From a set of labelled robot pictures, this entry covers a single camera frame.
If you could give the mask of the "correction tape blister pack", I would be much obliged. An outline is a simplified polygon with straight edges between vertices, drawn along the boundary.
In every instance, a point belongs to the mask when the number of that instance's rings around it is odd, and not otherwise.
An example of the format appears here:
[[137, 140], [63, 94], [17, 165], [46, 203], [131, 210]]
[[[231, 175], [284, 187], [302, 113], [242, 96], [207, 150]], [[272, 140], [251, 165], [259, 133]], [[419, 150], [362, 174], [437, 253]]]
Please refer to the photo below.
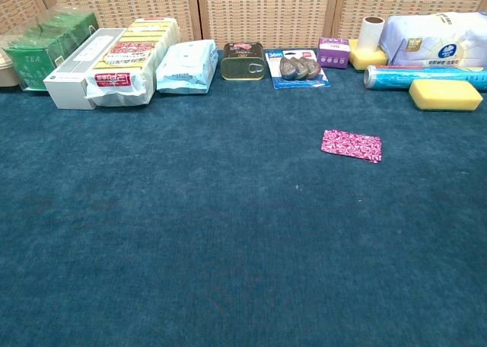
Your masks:
[[265, 57], [276, 90], [329, 87], [312, 49], [273, 49], [266, 51]]

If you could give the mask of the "woven wooden folding screen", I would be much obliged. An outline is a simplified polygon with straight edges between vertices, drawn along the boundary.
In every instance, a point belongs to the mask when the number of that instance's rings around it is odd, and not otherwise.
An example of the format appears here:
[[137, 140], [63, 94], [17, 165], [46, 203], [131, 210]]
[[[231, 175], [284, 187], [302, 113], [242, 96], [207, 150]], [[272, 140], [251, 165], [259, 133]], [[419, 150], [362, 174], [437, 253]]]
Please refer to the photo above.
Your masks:
[[366, 17], [487, 12], [487, 0], [0, 0], [0, 33], [55, 5], [85, 7], [101, 27], [170, 17], [182, 40], [314, 47], [320, 37], [355, 39]]

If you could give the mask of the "yellow sponge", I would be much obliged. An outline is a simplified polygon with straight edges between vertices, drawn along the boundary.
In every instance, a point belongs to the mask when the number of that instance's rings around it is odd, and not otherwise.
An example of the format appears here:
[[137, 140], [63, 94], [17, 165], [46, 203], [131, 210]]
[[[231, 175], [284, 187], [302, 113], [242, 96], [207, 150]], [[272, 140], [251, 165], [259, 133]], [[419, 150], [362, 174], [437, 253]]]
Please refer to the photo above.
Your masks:
[[415, 79], [409, 95], [420, 110], [474, 111], [483, 98], [468, 81]]
[[387, 65], [386, 53], [378, 47], [375, 51], [359, 50], [357, 39], [349, 40], [349, 62], [356, 71], [364, 71], [369, 65]]

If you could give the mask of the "small purple box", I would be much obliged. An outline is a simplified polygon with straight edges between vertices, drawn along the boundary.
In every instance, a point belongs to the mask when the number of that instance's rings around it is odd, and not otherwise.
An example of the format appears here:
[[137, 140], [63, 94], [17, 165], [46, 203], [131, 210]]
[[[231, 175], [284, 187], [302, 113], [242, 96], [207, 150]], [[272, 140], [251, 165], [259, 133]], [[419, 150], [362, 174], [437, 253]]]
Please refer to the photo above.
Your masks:
[[322, 68], [345, 69], [348, 66], [350, 45], [348, 39], [320, 37], [317, 61]]

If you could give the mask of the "blue cling film roll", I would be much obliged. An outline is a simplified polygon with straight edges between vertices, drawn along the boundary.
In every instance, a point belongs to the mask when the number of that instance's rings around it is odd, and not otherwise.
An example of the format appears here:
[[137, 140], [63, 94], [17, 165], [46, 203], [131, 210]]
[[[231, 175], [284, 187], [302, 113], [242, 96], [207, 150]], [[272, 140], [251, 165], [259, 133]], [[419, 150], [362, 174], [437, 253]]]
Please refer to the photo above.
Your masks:
[[413, 67], [369, 65], [364, 86], [373, 90], [408, 90], [415, 79], [468, 81], [475, 89], [487, 91], [487, 68]]

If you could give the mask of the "white power strip box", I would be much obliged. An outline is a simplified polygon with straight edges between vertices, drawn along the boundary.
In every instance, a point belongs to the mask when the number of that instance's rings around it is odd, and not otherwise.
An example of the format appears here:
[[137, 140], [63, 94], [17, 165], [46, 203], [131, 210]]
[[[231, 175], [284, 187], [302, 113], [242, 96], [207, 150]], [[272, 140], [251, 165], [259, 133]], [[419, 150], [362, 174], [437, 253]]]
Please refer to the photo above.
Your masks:
[[43, 80], [58, 109], [94, 110], [97, 107], [92, 100], [86, 98], [86, 77], [125, 30], [100, 28], [95, 31]]

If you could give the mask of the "pink patterned packet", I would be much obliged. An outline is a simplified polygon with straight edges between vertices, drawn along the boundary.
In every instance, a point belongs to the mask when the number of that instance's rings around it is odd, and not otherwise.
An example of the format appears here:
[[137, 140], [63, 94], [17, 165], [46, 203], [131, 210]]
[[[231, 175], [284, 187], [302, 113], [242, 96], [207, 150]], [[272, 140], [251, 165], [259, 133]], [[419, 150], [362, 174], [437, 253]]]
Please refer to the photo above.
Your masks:
[[380, 137], [359, 135], [338, 129], [324, 131], [321, 151], [358, 158], [372, 163], [382, 161], [382, 141]]

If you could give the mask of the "black gold luncheon meat tin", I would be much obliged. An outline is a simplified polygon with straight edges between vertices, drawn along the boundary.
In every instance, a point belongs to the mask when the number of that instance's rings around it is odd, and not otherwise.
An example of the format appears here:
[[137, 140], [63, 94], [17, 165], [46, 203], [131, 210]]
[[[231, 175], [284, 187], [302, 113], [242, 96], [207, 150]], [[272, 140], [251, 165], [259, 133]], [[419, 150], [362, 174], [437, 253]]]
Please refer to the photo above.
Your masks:
[[229, 81], [260, 80], [266, 73], [261, 43], [226, 43], [220, 64], [221, 76]]

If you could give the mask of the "light blue wet wipes pack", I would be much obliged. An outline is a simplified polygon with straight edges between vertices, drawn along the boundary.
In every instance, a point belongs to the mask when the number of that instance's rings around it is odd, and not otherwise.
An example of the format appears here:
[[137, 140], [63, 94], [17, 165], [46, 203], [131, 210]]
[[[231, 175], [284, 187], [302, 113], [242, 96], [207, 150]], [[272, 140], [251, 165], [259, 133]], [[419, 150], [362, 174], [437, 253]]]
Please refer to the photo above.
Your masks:
[[214, 40], [174, 44], [156, 69], [156, 90], [165, 94], [207, 94], [217, 65]]

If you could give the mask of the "clear box green tea bags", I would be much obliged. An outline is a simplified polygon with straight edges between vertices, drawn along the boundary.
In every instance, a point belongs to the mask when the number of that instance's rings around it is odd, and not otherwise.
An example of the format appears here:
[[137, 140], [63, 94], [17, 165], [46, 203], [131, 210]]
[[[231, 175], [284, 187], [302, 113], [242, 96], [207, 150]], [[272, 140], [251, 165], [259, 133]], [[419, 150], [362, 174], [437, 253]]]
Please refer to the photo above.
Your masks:
[[55, 6], [0, 36], [25, 91], [45, 91], [43, 80], [64, 62], [99, 25], [93, 11]]

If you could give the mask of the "white paper roll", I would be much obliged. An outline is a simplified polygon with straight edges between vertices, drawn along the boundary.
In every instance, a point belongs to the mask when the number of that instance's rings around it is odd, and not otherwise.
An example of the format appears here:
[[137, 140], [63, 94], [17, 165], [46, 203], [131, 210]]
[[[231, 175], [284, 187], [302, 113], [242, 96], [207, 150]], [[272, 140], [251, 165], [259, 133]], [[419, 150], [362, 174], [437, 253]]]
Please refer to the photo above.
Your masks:
[[385, 20], [379, 17], [365, 17], [361, 23], [357, 49], [365, 52], [375, 52], [378, 48], [380, 36]]

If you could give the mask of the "white blue tissue pack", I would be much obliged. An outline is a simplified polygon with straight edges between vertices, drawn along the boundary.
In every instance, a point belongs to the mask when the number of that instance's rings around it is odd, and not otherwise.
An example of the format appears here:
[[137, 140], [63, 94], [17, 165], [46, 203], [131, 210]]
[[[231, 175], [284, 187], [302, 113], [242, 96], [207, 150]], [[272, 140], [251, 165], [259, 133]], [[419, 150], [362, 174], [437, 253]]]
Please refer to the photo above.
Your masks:
[[487, 12], [392, 16], [380, 47], [389, 65], [487, 67]]

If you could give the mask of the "dark blue table mat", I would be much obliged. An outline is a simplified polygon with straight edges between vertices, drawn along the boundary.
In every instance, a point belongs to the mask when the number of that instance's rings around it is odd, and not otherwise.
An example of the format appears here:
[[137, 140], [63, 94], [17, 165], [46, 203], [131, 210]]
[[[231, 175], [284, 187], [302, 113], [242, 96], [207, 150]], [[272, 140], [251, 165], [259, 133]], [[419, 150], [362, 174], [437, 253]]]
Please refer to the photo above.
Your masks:
[[327, 75], [86, 111], [0, 89], [0, 347], [487, 347], [487, 95]]

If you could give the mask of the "yellow sponge multipack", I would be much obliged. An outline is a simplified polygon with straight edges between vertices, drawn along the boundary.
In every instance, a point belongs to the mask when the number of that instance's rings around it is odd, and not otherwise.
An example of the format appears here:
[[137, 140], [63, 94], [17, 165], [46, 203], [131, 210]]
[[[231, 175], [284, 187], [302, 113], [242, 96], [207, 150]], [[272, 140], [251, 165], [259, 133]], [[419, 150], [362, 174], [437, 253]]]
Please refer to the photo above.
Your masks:
[[156, 89], [155, 71], [179, 41], [174, 18], [134, 20], [89, 71], [87, 99], [99, 107], [149, 104]]

